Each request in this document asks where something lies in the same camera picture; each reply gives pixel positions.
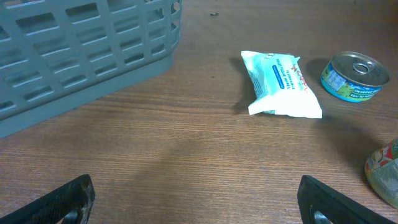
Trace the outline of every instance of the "metal can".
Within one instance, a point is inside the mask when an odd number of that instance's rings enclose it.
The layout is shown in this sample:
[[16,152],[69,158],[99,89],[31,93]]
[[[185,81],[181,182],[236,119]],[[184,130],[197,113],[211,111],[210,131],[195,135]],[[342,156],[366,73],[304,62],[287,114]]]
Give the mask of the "metal can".
[[376,193],[398,208],[398,139],[367,159],[365,174]]
[[353,103],[369,100],[389,80],[385,66],[356,52],[335,55],[321,76],[321,82],[330,94]]

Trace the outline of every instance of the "can lid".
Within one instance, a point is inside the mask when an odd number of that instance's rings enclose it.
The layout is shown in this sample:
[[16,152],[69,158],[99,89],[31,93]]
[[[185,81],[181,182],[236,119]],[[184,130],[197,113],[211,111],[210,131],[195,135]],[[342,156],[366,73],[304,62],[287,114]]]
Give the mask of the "can lid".
[[331,63],[341,76],[366,86],[383,86],[390,80],[387,68],[363,54],[341,52],[335,55]]

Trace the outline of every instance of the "can label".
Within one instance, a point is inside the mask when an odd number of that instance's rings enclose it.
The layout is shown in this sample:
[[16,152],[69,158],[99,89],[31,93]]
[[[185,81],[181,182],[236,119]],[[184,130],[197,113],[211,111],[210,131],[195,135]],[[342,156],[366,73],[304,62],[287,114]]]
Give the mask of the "can label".
[[339,75],[329,62],[321,76],[321,81],[326,90],[342,100],[359,103],[372,98],[381,87],[365,87],[346,80]]
[[367,159],[365,174],[373,189],[385,201],[398,208],[398,139]]

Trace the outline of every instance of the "colorful package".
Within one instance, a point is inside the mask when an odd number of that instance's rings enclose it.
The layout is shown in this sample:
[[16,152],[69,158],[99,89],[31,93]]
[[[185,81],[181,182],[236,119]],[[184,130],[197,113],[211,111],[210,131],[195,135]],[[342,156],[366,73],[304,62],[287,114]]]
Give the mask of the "colorful package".
[[299,57],[242,51],[242,58],[257,96],[249,106],[250,115],[264,112],[322,118],[318,100],[297,64]]

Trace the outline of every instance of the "wood grain surface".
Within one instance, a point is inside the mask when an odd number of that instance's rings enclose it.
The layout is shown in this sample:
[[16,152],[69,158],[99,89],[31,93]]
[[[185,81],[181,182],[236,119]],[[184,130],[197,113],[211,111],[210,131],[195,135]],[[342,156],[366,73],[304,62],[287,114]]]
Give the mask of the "wood grain surface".
[[[368,155],[398,137],[398,2],[183,4],[170,71],[0,139],[0,216],[89,174],[90,223],[301,223],[308,174],[398,222],[363,174]],[[324,118],[249,116],[242,50],[301,56]],[[372,100],[322,88],[322,70],[345,50],[390,69]]]

